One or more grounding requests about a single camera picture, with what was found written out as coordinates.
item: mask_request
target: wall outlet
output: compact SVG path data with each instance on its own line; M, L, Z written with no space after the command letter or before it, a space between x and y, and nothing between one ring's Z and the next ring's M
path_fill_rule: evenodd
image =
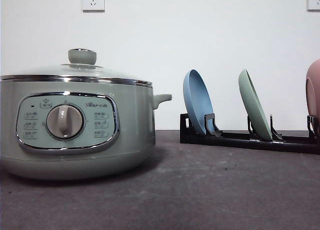
M83 12L105 11L105 0L82 0Z
M320 11L320 0L308 0L308 11Z

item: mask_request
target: table surface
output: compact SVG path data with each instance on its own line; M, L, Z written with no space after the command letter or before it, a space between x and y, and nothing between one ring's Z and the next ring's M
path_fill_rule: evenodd
M114 176L1 174L1 229L320 229L320 155L179 143Z

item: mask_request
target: control dial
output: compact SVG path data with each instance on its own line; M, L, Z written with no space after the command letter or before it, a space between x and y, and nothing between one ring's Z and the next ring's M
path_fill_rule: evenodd
M76 136L81 131L83 123L82 113L71 105L60 105L53 108L46 118L48 131L60 139Z

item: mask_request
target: green plate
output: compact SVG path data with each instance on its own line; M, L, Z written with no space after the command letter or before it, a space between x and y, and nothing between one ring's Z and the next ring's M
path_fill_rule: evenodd
M241 97L256 134L265 141L272 141L272 133L258 95L247 70L239 75Z

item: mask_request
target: black plastic rack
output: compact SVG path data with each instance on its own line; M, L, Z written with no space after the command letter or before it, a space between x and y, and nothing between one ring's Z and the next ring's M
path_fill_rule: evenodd
M209 121L215 127L211 132L207 127ZM262 140L255 132L247 117L249 133L224 132L218 129L215 123L215 114L204 116L206 136L198 134L189 119L188 114L180 114L180 143L210 145L210 146L228 146L240 147L257 150L298 152L320 155L320 141L318 137L318 120L315 117L307 116L307 128L309 136L284 136L279 134L273 127L273 118L270 116L270 128L272 132L272 141Z

